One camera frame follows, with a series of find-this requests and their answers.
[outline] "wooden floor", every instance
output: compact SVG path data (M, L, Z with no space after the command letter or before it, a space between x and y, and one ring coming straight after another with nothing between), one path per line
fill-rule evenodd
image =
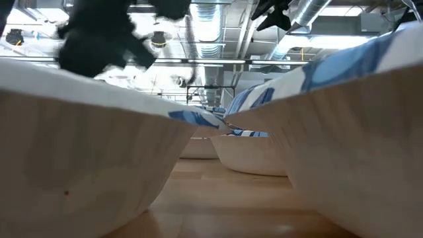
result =
M289 180L180 159L150 209L105 238L356 237L305 207Z

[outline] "wood grain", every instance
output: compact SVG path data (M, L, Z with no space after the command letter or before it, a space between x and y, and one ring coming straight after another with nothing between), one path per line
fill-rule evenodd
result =
M356 236L306 208L288 178L238 173L215 159L181 159L148 212L103 238L138 237Z
M219 159L212 141L206 138L191 138L179 157L185 159Z
M286 176L281 155L271 138L215 136L211 138L223 165L256 175Z
M398 69L249 113L313 208L362 237L421 237L422 75L423 65Z
M192 135L193 138L210 138L213 136L220 136L224 134L230 133L231 130L227 128L226 130L215 130L213 128L201 127L197 128L197 130Z
M0 237L92 238L160 193L196 127L0 91Z

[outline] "white bowl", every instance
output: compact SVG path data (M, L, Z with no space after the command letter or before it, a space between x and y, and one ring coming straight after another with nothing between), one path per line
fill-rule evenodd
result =
M267 134L243 131L237 136L215 136L211 141L220 161L229 169L256 175L286 176L280 154Z

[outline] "large wooden bowl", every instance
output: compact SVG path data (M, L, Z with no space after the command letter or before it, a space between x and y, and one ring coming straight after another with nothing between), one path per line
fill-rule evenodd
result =
M0 237L91 238L154 201L200 109L0 60Z
M421 75L423 65L398 69L226 119L259 118L294 187L338 225L366 238L421 237Z
M182 159L219 159L210 138L191 138L179 157Z
M308 63L235 98L226 120L269 132L294 187L332 221L421 237L422 38L419 24Z
M211 141L220 161L229 169L256 175L286 176L279 151L267 134L243 131L236 136L215 136Z

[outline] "ceiling lamp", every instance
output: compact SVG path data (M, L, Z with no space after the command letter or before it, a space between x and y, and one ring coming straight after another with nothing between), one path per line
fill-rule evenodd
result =
M6 42L14 46L22 46L24 44L24 37L21 29L11 29L6 35Z
M151 37L151 44L156 48L164 48L166 46L165 33L163 31L155 31Z
M277 26L282 30L291 28L291 20L285 16L283 11L289 9L291 0L260 0L256 10L252 14L251 20L256 20L259 16L266 13L272 6L274 11L257 27L257 31L267 29L271 26Z

